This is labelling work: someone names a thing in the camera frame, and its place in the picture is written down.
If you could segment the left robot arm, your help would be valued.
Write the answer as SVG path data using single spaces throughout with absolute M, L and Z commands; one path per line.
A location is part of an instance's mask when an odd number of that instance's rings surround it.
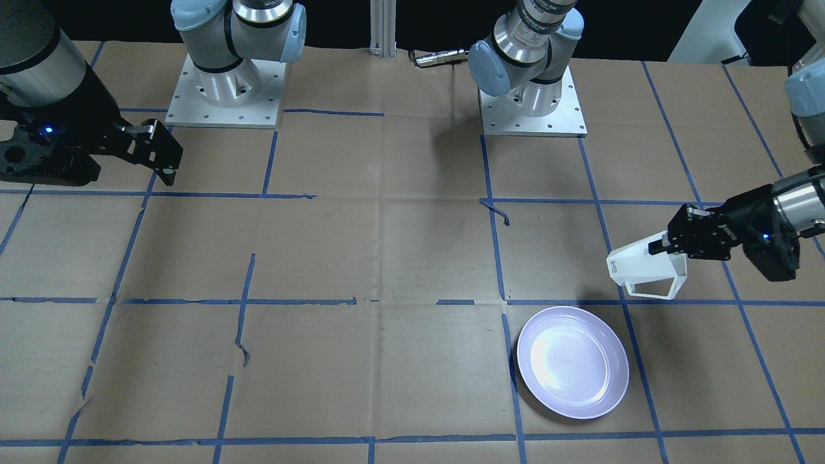
M 583 21 L 565 26 L 572 1 L 518 1 L 498 18 L 487 38 L 469 52 L 472 78 L 490 96 L 503 96 L 527 83 L 560 80 L 571 57 L 565 51 L 583 32 Z M 814 167 L 783 181 L 730 198 L 719 208 L 684 205 L 668 229 L 640 241 L 649 255 L 669 253 L 694 259 L 728 260 L 742 246 L 751 258 L 796 259 L 799 238 L 823 233 L 823 2 L 759 1 L 758 12 L 783 24 L 793 17 L 814 38 L 814 45 L 791 67 L 784 83 L 790 111 L 806 135 L 806 154 Z

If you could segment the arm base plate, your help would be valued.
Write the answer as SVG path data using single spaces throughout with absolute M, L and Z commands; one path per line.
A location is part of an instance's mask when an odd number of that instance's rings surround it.
M 186 56 L 165 123 L 189 128 L 275 130 L 288 65 L 245 59 L 224 73 L 206 73 Z
M 584 137 L 587 124 L 574 77 L 566 67 L 560 81 L 527 82 L 503 96 L 478 89 L 484 135 Z

